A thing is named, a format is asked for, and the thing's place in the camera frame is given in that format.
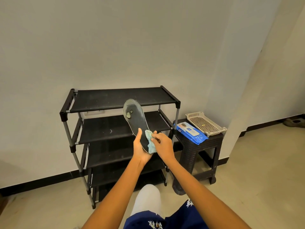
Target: top shelf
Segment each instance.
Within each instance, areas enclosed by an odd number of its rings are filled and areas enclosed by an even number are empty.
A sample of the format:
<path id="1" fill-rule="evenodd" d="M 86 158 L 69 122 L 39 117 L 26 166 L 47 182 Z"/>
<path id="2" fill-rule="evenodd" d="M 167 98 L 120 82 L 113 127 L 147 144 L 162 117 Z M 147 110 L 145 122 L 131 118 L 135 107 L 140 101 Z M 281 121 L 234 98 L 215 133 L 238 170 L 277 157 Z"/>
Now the top shelf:
<path id="1" fill-rule="evenodd" d="M 180 101 L 163 86 L 156 88 L 125 88 L 79 90 L 70 113 L 123 108 L 126 100 L 134 99 L 141 106 L 176 104 Z"/>

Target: brown shoe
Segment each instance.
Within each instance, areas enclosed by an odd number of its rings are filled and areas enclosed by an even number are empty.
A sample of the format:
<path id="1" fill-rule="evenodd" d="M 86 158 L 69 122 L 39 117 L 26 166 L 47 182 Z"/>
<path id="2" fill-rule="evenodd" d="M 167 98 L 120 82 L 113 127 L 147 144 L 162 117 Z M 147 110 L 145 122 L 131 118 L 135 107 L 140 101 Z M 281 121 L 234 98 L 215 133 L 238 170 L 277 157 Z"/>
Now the brown shoe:
<path id="1" fill-rule="evenodd" d="M 288 126 L 288 127 L 299 127 L 299 128 L 305 128 L 305 119 L 303 118 L 299 118 L 296 120 L 292 120 L 287 118 L 284 122 L 284 125 Z"/>

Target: floor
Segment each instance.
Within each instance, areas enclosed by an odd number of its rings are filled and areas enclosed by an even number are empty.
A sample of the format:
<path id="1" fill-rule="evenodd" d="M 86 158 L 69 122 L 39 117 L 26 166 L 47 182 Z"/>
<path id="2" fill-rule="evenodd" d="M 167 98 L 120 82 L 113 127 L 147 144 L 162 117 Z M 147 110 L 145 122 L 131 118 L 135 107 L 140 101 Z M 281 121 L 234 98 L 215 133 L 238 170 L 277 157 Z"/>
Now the floor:
<path id="1" fill-rule="evenodd" d="M 274 125 L 247 132 L 238 139 L 227 164 L 219 166 L 209 190 L 252 228 L 304 228 L 305 128 Z M 198 158 L 194 172 L 207 169 Z M 159 184 L 163 217 L 174 213 L 187 196 Z M 134 192 L 120 228 L 130 215 Z M 0 216 L 1 228 L 57 228 L 82 226 L 93 212 L 80 178 L 10 197 Z"/>

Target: white pants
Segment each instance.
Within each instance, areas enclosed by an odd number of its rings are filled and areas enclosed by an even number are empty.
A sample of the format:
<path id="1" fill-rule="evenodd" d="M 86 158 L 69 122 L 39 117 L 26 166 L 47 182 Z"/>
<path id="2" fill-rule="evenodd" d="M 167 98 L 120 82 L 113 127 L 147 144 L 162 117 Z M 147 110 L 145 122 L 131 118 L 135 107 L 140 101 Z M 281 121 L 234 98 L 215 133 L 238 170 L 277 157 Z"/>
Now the white pants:
<path id="1" fill-rule="evenodd" d="M 145 185 L 135 199 L 135 204 L 130 216 L 142 212 L 151 211 L 161 215 L 161 196 L 157 187 L 151 184 Z"/>

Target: left hand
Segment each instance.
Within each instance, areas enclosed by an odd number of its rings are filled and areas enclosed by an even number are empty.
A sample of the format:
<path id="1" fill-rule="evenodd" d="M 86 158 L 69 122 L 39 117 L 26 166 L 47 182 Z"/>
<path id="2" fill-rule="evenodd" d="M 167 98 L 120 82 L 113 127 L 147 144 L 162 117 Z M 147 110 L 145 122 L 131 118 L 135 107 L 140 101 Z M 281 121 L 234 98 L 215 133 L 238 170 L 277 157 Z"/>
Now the left hand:
<path id="1" fill-rule="evenodd" d="M 143 165 L 143 167 L 144 167 L 144 165 L 152 157 L 152 154 L 149 154 L 143 150 L 141 142 L 140 142 L 141 136 L 142 136 L 142 130 L 139 128 L 138 134 L 134 140 L 134 154 L 133 154 L 132 158 L 138 160 L 140 162 L 140 164 Z"/>

